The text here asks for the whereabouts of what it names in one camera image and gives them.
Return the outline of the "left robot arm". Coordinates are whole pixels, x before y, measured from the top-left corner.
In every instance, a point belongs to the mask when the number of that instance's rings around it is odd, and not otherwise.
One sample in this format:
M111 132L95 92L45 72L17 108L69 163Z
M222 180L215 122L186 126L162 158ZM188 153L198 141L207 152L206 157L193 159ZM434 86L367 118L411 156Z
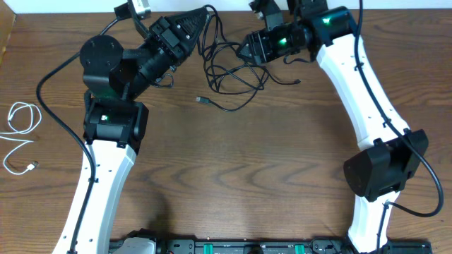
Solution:
M163 87L193 52L210 17L201 7L157 19L145 26L145 12L127 3L115 11L130 18L143 37L125 49L105 33L90 38L79 52L83 66L85 117L81 175L56 253L107 253L117 205L135 164L148 122L138 97Z

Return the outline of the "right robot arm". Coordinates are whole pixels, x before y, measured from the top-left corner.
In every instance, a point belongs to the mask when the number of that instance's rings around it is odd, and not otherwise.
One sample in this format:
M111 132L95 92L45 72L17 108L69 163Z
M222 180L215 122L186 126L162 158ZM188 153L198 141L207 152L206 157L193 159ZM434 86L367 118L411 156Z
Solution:
M364 49L360 19L325 1L290 1L286 22L274 1L252 1L265 28L246 36L238 56L263 65L309 52L331 80L349 116L359 152L343 165L355 194L344 253L430 253L429 243L387 237L391 210L424 160L429 141L412 131L384 92Z

